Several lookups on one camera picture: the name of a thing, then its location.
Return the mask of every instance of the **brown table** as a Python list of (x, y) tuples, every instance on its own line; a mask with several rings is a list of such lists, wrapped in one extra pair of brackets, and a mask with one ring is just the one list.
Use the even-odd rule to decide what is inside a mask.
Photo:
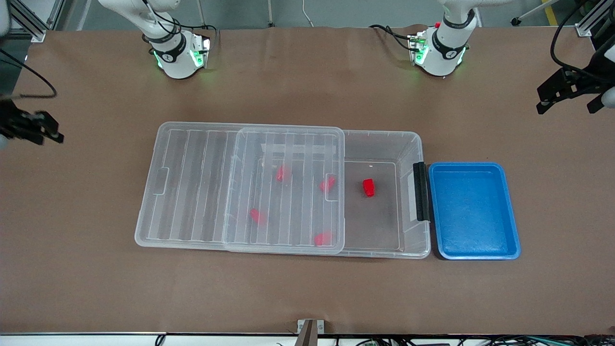
[[(28, 63), (58, 89), (18, 103), (63, 145), (0, 153), (2, 331), (609, 333), (615, 324), (615, 113), (591, 97), (539, 116), (553, 28), (481, 28), (435, 78), (368, 29), (223, 31), (209, 71), (172, 80), (137, 31), (50, 32)], [(588, 39), (562, 32), (584, 66)], [(17, 89), (44, 92), (22, 73)], [(143, 248), (133, 235), (164, 121), (415, 131), (427, 163), (496, 161), (522, 254), (507, 262)]]

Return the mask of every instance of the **red object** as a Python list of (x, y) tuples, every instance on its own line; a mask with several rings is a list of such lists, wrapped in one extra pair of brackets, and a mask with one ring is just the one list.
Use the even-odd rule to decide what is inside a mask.
[(276, 173), (276, 180), (281, 182), (284, 180), (284, 166), (280, 166), (280, 168), (277, 169), (277, 173)]
[(327, 180), (323, 180), (320, 183), (320, 190), (322, 192), (329, 193), (329, 191), (331, 191), (331, 188), (333, 188), (334, 185), (335, 185), (335, 177), (332, 175), (329, 175), (329, 178)]
[(322, 233), (318, 233), (314, 237), (314, 244), (316, 246), (331, 245), (332, 239), (333, 239), (333, 235), (331, 234), (331, 232), (325, 231)]
[(250, 210), (250, 217), (256, 223), (260, 223), (260, 221), (261, 221), (261, 213), (259, 213), (258, 210), (256, 210), (256, 209)]
[(376, 188), (374, 187), (373, 179), (363, 180), (363, 191), (365, 191), (366, 196), (374, 197), (374, 195), (376, 194)]

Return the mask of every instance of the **transparent storage box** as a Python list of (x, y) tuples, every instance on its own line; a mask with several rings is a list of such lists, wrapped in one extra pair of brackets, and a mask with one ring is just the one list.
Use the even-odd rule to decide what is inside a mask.
[[(141, 246), (424, 258), (412, 132), (165, 123), (135, 230)], [(372, 178), (367, 198), (362, 181)]]

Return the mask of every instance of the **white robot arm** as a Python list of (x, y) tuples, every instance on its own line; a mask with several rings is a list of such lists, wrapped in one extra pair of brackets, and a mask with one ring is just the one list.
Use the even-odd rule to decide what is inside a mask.
[(446, 76), (461, 63), (467, 39), (476, 28), (474, 7), (498, 6), (513, 0), (437, 0), (444, 7), (444, 19), (436, 27), (410, 37), (412, 61), (434, 76)]
[(210, 40), (182, 30), (167, 11), (180, 0), (98, 0), (136, 25), (154, 48), (158, 66), (171, 78), (190, 77), (207, 63)]

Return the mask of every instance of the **gray floor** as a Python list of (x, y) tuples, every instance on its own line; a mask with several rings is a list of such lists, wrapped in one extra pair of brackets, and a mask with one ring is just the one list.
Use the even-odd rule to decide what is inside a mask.
[[(98, 0), (67, 0), (60, 30), (136, 30), (128, 20), (105, 9)], [(315, 26), (365, 28), (372, 24), (398, 28), (415, 23), (433, 24), (442, 19), (443, 10), (436, 0), (305, 0), (307, 14)], [(480, 9), (483, 26), (510, 26), (510, 19), (540, 5), (541, 0), (514, 0), (499, 7)], [(268, 26), (267, 0), (200, 0), (205, 21), (219, 29), (259, 29)], [(309, 26), (301, 11), (301, 0), (271, 0), (276, 26)], [(198, 0), (183, 0), (173, 17), (185, 25), (200, 25)], [(561, 20), (574, 7), (574, 0), (553, 5)], [(576, 23), (580, 15), (572, 18)], [(521, 26), (549, 25), (544, 11), (527, 18)], [(28, 40), (9, 40), (3, 49), (19, 59), (26, 56)], [(0, 62), (0, 94), (11, 93), (19, 69)]]

